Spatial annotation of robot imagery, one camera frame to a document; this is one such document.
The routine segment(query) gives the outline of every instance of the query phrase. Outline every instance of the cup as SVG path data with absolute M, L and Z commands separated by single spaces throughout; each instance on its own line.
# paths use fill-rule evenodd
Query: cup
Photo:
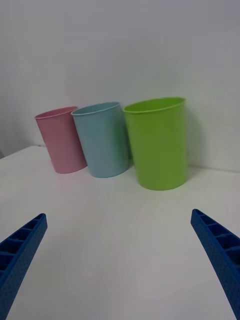
M 71 112 L 76 106 L 41 113 L 35 117 L 55 171 L 68 174 L 87 166 Z
M 129 168 L 126 123 L 119 102 L 89 105 L 71 114 L 93 177 L 117 176 Z
M 138 182 L 151 190 L 168 190 L 187 178 L 185 99 L 166 97 L 124 109 Z

